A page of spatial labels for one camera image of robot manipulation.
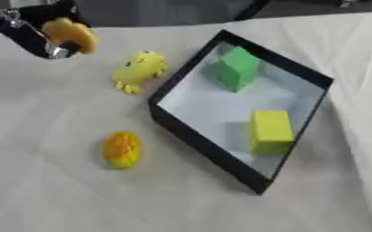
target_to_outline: foam cube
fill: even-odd
[[[241,47],[234,47],[219,61],[219,81],[232,92],[238,92],[254,81],[259,60]]]
[[[286,111],[254,111],[250,117],[250,153],[282,155],[293,145]]]

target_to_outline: yellow plush toy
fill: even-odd
[[[125,93],[140,93],[141,84],[152,77],[160,77],[168,66],[165,58],[153,51],[137,52],[112,74],[115,87]]]
[[[111,134],[103,142],[103,156],[114,168],[130,168],[141,155],[141,142],[131,131],[121,130]]]

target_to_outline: yellow ball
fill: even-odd
[[[103,156],[114,168],[130,168],[140,159],[141,142],[131,131],[116,131],[104,139]]]

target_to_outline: white tablecloth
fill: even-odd
[[[155,50],[176,71],[220,29],[336,79],[262,197],[155,125],[109,73]],[[372,231],[372,14],[102,28],[90,56],[44,61],[0,36],[0,231]],[[105,169],[100,141],[131,130],[139,166]]]

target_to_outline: black box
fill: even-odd
[[[215,81],[218,57],[239,46],[261,59],[240,92]],[[257,194],[278,176],[327,94],[331,78],[227,31],[219,32],[150,99],[152,118]],[[286,110],[295,142],[283,155],[250,155],[244,128],[253,110]]]

